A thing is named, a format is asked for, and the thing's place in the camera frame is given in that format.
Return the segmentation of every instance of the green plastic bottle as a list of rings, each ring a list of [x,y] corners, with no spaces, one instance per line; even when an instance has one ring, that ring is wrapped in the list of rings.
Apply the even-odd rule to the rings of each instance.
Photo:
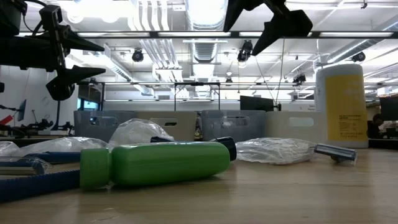
[[[159,185],[219,174],[229,166],[229,151],[218,142],[163,142],[108,149],[85,149],[80,187],[110,182],[122,186]]]

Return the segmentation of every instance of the blue conveyor belt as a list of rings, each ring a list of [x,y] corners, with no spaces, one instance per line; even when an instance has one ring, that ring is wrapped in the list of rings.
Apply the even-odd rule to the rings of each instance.
[[[79,188],[79,170],[0,180],[0,203]]]

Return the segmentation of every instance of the clear plastic bag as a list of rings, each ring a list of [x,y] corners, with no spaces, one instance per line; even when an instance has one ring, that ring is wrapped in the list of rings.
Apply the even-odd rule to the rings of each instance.
[[[258,138],[236,143],[236,150],[239,160],[292,164],[310,160],[315,145],[300,139]]]
[[[152,137],[174,140],[158,124],[144,119],[133,118],[119,125],[113,133],[109,145],[116,147],[123,144],[149,143]]]
[[[22,157],[30,153],[41,152],[80,152],[82,149],[106,147],[108,147],[108,143],[99,139],[83,137],[58,138],[22,147],[18,152],[13,153],[10,156]]]
[[[19,151],[19,147],[9,141],[0,141],[0,156],[11,156]]]

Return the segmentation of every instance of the yellow label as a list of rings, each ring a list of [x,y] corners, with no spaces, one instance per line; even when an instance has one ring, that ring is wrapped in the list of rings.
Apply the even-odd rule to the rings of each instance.
[[[328,139],[367,141],[368,129],[363,77],[339,75],[326,78]]]

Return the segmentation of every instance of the desk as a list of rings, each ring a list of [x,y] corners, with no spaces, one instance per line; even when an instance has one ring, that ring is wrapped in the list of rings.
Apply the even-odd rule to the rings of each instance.
[[[398,153],[358,154],[355,167],[236,161],[205,180],[60,192],[0,205],[0,223],[398,223]]]

